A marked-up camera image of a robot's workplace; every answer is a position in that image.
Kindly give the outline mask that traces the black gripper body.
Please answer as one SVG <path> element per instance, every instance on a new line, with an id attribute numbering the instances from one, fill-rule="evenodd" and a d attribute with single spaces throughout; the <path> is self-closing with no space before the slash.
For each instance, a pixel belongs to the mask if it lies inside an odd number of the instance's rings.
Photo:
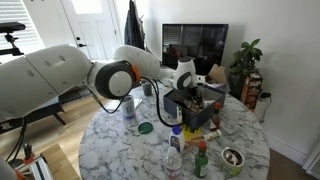
<path id="1" fill-rule="evenodd" d="M 183 90 L 183 103 L 188 110 L 200 110 L 204 108 L 201 91 L 198 87 Z"/>

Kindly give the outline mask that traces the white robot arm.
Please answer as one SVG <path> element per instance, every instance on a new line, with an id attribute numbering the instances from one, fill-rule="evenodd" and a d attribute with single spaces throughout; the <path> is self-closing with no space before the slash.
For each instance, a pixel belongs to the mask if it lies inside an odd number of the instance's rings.
<path id="1" fill-rule="evenodd" d="M 0 120 L 24 117 L 80 84 L 105 98 L 121 99 L 143 78 L 176 90 L 205 84 L 188 57 L 179 59 L 175 69 L 164 68 L 151 53 L 123 45 L 111 62 L 93 62 L 74 46 L 58 45 L 0 65 Z"/>

